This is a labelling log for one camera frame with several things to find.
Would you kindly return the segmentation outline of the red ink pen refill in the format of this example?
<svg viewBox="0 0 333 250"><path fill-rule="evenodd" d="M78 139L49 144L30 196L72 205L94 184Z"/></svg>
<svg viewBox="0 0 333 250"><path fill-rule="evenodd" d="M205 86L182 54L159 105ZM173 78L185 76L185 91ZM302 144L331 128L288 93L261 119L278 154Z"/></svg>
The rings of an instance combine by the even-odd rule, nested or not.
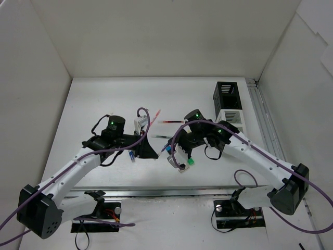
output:
<svg viewBox="0 0 333 250"><path fill-rule="evenodd" d="M159 120L158 123L159 124L168 124L168 123L181 123L181 124L184 124L185 121L184 120Z"/></svg>

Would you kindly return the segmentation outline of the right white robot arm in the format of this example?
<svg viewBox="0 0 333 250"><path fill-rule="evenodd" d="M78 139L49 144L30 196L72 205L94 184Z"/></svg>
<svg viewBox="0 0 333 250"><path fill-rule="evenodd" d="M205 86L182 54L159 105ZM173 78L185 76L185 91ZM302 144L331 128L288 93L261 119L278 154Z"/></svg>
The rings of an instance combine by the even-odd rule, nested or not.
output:
<svg viewBox="0 0 333 250"><path fill-rule="evenodd" d="M273 207L285 215L293 215L309 189L309 168L297 166L276 158L251 142L238 128L221 120L218 123L205 119L195 109L185 116L186 126L179 128L168 140L171 147L169 163L180 172L187 169L194 148L213 147L220 155L233 156L251 167L269 184L264 187L242 187L230 199L230 208L237 215L254 207Z"/></svg>

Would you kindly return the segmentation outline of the green highlighter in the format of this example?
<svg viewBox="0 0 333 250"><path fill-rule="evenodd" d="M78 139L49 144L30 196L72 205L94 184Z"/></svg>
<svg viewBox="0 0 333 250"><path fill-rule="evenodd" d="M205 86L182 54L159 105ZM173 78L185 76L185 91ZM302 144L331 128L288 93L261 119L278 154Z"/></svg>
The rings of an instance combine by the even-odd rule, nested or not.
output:
<svg viewBox="0 0 333 250"><path fill-rule="evenodd" d="M195 161L194 161L192 158L190 158L190 159L188 160L188 164L189 164L190 166L192 166L192 165L195 164Z"/></svg>

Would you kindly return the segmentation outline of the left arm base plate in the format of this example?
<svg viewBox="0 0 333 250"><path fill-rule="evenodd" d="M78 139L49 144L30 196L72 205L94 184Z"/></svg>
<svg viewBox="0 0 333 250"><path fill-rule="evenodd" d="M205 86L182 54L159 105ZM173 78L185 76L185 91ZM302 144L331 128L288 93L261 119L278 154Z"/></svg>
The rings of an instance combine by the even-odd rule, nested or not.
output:
<svg viewBox="0 0 333 250"><path fill-rule="evenodd" d="M116 222L116 219L120 220L121 202L120 201L108 201L104 203L103 208L99 210L96 215L85 215L84 218L93 218L103 221ZM71 224L71 233L114 233L119 232L119 228L114 225L97 221L83 221L81 224L78 220L75 220Z"/></svg>

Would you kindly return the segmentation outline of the purple pen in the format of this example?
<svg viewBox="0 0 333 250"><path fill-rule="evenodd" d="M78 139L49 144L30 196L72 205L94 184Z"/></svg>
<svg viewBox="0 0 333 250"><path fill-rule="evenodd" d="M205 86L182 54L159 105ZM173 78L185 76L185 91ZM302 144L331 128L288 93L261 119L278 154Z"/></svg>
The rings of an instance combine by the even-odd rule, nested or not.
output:
<svg viewBox="0 0 333 250"><path fill-rule="evenodd" d="M166 148L169 146L169 144L165 145L162 150L158 153L158 156L160 156L165 150Z"/></svg>

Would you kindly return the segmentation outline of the pink thin highlighter pen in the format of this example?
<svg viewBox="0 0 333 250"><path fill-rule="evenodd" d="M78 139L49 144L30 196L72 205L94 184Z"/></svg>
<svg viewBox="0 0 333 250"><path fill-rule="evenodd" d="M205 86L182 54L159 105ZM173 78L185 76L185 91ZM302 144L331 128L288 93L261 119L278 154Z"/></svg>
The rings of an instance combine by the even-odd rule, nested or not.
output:
<svg viewBox="0 0 333 250"><path fill-rule="evenodd" d="M160 113L161 113L161 109L159 109L159 110L156 112L156 114L154 115L153 119L150 121L150 124L149 124L150 127L151 127L152 124L155 122L155 120L156 120L157 117L160 115Z"/></svg>

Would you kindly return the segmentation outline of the white slotted pen holder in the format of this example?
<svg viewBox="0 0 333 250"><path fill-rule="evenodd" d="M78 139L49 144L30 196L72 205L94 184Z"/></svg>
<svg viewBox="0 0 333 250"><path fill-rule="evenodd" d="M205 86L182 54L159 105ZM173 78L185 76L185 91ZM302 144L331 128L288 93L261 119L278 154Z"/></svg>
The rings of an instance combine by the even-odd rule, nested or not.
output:
<svg viewBox="0 0 333 250"><path fill-rule="evenodd" d="M247 135L244 114L241 109L221 109L215 122L220 122L221 120L229 122L244 135Z"/></svg>

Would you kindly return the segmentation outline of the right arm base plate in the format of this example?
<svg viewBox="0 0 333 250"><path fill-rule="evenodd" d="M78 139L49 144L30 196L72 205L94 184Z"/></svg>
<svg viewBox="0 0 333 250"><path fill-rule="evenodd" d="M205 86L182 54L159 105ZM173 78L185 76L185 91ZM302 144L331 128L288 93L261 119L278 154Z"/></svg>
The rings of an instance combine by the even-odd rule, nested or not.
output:
<svg viewBox="0 0 333 250"><path fill-rule="evenodd" d="M229 233L236 229L265 228L261 208L234 209L229 200L214 200L211 215L213 229Z"/></svg>

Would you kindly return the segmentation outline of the aluminium right rail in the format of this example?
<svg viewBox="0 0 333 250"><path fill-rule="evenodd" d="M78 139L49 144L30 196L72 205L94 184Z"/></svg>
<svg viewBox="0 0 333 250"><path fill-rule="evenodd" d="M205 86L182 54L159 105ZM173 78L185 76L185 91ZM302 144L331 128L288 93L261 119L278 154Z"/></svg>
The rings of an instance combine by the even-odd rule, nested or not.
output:
<svg viewBox="0 0 333 250"><path fill-rule="evenodd" d="M277 158L285 160L285 154L276 134L276 130L264 96L260 90L259 83L252 78L245 78L245 80L266 150L275 155Z"/></svg>

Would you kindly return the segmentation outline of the green ink pen refill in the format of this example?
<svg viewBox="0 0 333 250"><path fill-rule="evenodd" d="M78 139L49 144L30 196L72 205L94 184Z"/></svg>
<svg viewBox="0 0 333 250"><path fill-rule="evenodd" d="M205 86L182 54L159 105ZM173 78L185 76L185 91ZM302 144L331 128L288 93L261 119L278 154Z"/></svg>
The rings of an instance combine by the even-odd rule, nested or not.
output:
<svg viewBox="0 0 333 250"><path fill-rule="evenodd" d="M156 138L156 139L171 139L172 138L172 136L168 136L168 135L156 135L156 134L151 135L150 137L151 138Z"/></svg>

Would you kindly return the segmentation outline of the aluminium front rail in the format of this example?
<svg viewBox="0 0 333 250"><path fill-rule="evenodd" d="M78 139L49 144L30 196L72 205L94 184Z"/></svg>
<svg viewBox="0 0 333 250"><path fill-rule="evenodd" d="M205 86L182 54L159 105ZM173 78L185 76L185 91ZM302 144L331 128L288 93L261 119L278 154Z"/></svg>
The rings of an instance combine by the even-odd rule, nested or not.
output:
<svg viewBox="0 0 333 250"><path fill-rule="evenodd" d="M111 186L76 186L65 198L78 197L86 191L105 192L106 198L160 198L160 197L197 197L197 196L230 196L240 186L141 186L141 187L111 187Z"/></svg>

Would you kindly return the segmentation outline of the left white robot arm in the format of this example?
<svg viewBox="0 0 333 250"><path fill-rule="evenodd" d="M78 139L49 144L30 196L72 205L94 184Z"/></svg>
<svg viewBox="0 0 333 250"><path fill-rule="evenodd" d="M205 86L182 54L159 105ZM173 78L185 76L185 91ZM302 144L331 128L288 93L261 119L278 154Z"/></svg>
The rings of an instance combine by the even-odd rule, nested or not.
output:
<svg viewBox="0 0 333 250"><path fill-rule="evenodd" d="M19 195L17 220L42 239L59 226L78 217L99 218L104 213L104 191L86 191L67 199L67 194L89 172L120 151L133 151L136 158L157 159L147 134L124 134L125 119L108 116L107 127L82 143L79 152L58 172L35 187L26 185Z"/></svg>

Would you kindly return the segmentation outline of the black slotted pen holder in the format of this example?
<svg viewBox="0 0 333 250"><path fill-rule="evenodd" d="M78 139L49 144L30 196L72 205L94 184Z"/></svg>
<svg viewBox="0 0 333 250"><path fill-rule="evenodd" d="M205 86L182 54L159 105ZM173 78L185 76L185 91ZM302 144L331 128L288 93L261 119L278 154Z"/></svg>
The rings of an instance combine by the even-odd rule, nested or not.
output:
<svg viewBox="0 0 333 250"><path fill-rule="evenodd" d="M237 82L218 81L213 94L215 113L221 109L242 110Z"/></svg>

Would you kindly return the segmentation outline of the grey white eraser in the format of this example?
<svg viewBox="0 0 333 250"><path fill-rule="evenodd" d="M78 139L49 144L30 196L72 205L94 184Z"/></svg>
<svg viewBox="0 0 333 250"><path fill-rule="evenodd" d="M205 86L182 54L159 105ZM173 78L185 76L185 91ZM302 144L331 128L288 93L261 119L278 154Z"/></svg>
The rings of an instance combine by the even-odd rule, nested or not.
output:
<svg viewBox="0 0 333 250"><path fill-rule="evenodd" d="M179 173L183 173L189 169L189 166L186 166L184 169L179 169Z"/></svg>

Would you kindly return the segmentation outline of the aluminium rail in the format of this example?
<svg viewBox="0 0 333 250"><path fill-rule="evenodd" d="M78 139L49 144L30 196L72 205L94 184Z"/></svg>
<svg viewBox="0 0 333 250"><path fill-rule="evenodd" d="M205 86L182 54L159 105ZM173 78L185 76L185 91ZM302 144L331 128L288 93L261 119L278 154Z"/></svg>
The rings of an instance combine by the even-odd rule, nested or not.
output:
<svg viewBox="0 0 333 250"><path fill-rule="evenodd" d="M266 150L275 155L277 158L285 160L285 154L276 134L276 130L264 96L260 90L259 83L252 78L245 78L245 80Z"/></svg>
<svg viewBox="0 0 333 250"><path fill-rule="evenodd" d="M111 187L111 186L76 186L65 198L78 197L86 191L105 192L106 198L160 198L160 197L197 197L197 196L230 196L240 186L141 186L141 187Z"/></svg>

